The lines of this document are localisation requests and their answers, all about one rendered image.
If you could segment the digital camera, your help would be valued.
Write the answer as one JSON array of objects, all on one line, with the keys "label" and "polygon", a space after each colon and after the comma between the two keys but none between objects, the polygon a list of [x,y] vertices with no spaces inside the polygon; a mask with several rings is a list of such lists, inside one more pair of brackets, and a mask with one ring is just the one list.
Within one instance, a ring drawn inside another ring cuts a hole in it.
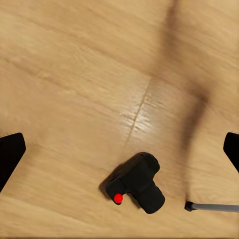
[{"label": "digital camera", "polygon": [[153,181],[159,169],[155,156],[144,152],[110,178],[105,184],[106,192],[118,206],[123,195],[131,193],[148,214],[153,214],[165,203],[165,196]]}]

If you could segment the camera tripod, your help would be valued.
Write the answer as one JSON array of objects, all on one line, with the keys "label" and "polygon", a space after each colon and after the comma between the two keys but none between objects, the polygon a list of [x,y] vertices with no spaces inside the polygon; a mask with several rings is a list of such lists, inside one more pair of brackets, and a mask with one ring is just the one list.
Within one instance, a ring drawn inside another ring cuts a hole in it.
[{"label": "camera tripod", "polygon": [[187,202],[185,209],[189,212],[196,210],[210,210],[239,213],[239,205],[195,204],[193,202]]}]

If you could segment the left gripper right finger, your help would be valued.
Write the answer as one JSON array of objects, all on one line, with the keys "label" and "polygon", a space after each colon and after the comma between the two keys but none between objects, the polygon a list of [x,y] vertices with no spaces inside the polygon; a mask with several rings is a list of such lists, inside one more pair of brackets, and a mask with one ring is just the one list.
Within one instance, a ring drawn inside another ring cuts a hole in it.
[{"label": "left gripper right finger", "polygon": [[228,132],[223,150],[239,173],[239,134]]}]

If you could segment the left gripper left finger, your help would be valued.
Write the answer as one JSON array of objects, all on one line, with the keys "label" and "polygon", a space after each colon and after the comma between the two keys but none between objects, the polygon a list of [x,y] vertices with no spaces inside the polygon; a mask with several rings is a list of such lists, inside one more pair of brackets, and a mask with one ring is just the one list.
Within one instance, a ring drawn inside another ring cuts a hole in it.
[{"label": "left gripper left finger", "polygon": [[26,151],[21,132],[0,138],[0,192]]}]

